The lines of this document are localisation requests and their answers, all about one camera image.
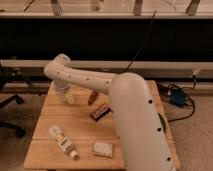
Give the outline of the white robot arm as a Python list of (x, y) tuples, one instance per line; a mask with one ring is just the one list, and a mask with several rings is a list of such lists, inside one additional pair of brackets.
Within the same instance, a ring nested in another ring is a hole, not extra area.
[(64, 54), (45, 65), (58, 85), (74, 84), (106, 94), (127, 171), (176, 171), (150, 88), (138, 74), (94, 72), (71, 67)]

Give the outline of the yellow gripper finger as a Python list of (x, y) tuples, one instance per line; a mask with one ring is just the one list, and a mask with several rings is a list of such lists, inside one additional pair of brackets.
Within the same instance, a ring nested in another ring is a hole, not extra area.
[(70, 92), (65, 94), (65, 99), (69, 104), (73, 104), (74, 103), (74, 95)]

